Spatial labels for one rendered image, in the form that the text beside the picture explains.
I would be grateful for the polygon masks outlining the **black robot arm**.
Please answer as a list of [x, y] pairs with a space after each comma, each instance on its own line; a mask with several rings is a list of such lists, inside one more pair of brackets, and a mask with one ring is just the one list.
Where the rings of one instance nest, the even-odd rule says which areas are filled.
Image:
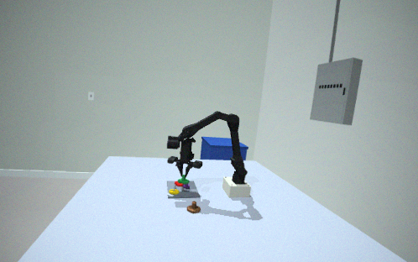
[[233, 157], [231, 157], [230, 159], [231, 159], [231, 165], [234, 167], [234, 170], [235, 170], [232, 181], [234, 184], [246, 184], [245, 178], [248, 172], [245, 169], [245, 164], [243, 162], [243, 158], [241, 156], [241, 151], [240, 151], [240, 144], [239, 144], [239, 137], [238, 137], [238, 127], [239, 127], [238, 115], [235, 115], [232, 113], [225, 114], [225, 113], [216, 111], [210, 116], [203, 118], [201, 121], [197, 123], [193, 123], [193, 124], [185, 126], [182, 129], [182, 133], [178, 137], [168, 136], [167, 149], [177, 149], [180, 147], [180, 142], [181, 142], [180, 149], [184, 151], [190, 151], [192, 142], [193, 143], [196, 142], [192, 136], [196, 134], [201, 128], [206, 127], [208, 124], [213, 123], [214, 121], [218, 119], [227, 121], [227, 125], [231, 133]]

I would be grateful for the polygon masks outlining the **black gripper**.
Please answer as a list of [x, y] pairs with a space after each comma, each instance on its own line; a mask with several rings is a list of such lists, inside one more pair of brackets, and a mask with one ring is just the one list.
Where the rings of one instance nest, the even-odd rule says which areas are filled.
[[185, 168], [185, 178], [187, 177], [189, 170], [194, 167], [196, 169], [200, 169], [203, 165], [202, 161], [196, 160], [195, 162], [191, 161], [191, 150], [190, 151], [184, 151], [180, 150], [180, 159], [178, 160], [177, 157], [171, 156], [167, 159], [167, 164], [173, 164], [175, 163], [175, 166], [177, 167], [178, 171], [180, 172], [180, 176], [183, 175], [183, 164], [187, 164], [187, 167]]

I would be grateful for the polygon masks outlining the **orange gear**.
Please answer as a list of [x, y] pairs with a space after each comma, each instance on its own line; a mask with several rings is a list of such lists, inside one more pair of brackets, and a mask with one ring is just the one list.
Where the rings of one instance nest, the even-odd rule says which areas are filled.
[[200, 212], [200, 210], [201, 209], [200, 207], [196, 205], [196, 202], [192, 202], [192, 204], [186, 208], [186, 211], [192, 212], [192, 213], [198, 213]]

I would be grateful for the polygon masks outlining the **green gear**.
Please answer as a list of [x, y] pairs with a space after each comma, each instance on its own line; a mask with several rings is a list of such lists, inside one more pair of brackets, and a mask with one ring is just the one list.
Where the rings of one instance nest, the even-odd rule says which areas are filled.
[[177, 180], [177, 182], [182, 184], [189, 184], [189, 180], [185, 178], [185, 175], [182, 175], [181, 179]]

